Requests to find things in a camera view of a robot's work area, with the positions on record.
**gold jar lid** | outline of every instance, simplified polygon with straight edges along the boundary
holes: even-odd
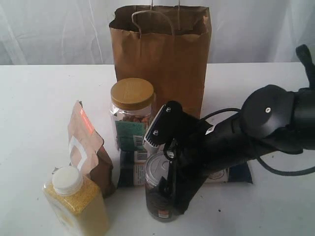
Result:
[[[128,78],[114,84],[112,103],[126,111],[141,110],[153,102],[154,90],[150,82],[140,78]]]

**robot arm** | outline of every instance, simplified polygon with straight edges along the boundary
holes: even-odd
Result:
[[[289,92],[268,85],[252,93],[241,110],[216,126],[206,118],[196,119],[170,101],[157,114],[144,139],[150,153],[164,145],[170,161],[168,177],[159,183],[160,195],[169,201],[177,214],[183,214],[190,200],[209,174],[257,159],[275,174],[296,176],[315,172],[281,172],[267,166],[260,156],[281,151],[299,154],[315,149],[315,65],[305,45],[297,55],[306,68],[309,88]]]

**white curtain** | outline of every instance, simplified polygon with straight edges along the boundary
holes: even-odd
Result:
[[[0,64],[112,64],[108,24],[115,9],[149,0],[0,0]],[[155,5],[176,5],[156,0]],[[210,7],[209,62],[315,57],[315,0],[182,0]]]

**can lid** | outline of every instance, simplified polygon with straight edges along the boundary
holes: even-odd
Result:
[[[157,186],[161,177],[167,179],[168,166],[169,162],[163,152],[158,152],[149,157],[146,164],[146,181],[153,186]]]
[[[54,173],[52,182],[57,194],[69,196],[80,190],[83,184],[83,177],[77,168],[66,166]]]
[[[153,85],[140,78],[127,78],[114,84],[111,91],[113,104],[126,111],[146,108],[153,102]]]

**brown paper bag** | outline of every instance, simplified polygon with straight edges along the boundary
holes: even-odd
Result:
[[[72,166],[94,181],[104,197],[113,193],[113,163],[103,147],[104,140],[95,131],[79,101],[73,107],[68,136]]]
[[[148,80],[157,109],[176,100],[198,118],[211,37],[209,8],[124,6],[109,27],[117,80]]]

